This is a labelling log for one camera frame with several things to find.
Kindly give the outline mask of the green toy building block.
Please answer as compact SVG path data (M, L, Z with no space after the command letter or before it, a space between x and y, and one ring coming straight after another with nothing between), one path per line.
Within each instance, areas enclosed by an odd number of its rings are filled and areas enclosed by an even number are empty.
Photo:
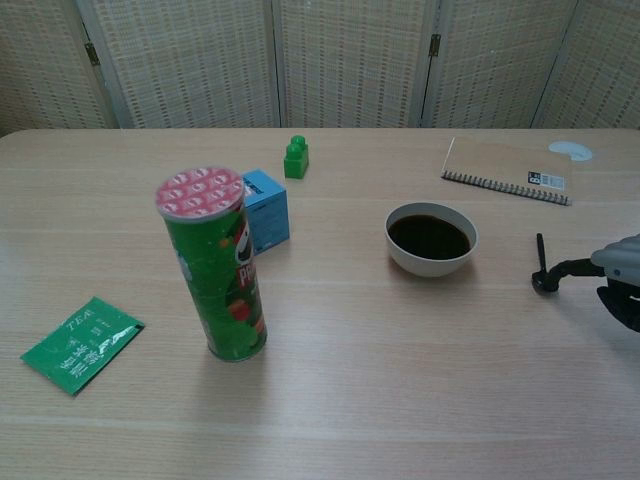
M283 159L286 178L302 179L309 166L309 147L302 135L291 137Z

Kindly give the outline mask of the white bowl with dark liquid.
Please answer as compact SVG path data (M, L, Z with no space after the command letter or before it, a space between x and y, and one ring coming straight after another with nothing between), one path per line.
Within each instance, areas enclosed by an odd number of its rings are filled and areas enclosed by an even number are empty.
M385 220L387 250L404 271L423 278L452 274L467 264L479 232L463 213L432 202L413 202L392 210Z

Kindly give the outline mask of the brown spiral notebook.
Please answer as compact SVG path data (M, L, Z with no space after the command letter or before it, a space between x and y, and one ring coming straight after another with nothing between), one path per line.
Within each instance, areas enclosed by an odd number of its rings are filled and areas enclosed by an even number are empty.
M457 136L449 145L441 177L523 198L572 204L571 160L548 150L480 143Z

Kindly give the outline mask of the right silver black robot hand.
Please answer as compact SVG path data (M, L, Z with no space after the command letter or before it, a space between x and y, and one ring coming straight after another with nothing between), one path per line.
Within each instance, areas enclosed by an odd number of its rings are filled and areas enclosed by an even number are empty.
M545 292L555 293L566 276L605 277L596 289L609 313L628 329L640 333L640 234L606 245L589 258L565 260L550 270Z

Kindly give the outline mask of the green chips can red lid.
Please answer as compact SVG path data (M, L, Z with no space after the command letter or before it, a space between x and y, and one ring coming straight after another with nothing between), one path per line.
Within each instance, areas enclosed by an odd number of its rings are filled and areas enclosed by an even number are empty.
M230 362L267 339L244 199L241 175L219 166L181 171L155 197L208 347Z

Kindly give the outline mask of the woven folding screen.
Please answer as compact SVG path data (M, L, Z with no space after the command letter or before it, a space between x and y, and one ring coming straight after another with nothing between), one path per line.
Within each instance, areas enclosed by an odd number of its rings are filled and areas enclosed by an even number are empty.
M640 0L0 0L0 137L640 130Z

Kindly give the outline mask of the green tea packet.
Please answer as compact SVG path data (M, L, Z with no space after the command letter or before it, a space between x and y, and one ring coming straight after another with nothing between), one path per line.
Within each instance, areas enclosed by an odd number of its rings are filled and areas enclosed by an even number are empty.
M92 297L22 354L21 360L75 396L144 328L143 322Z

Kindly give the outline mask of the light blue carton box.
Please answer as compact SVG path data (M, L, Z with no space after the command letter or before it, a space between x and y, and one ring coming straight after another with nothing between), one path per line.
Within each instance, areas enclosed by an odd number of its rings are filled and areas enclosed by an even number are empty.
M242 177L254 253L259 254L290 238L287 192L263 170Z

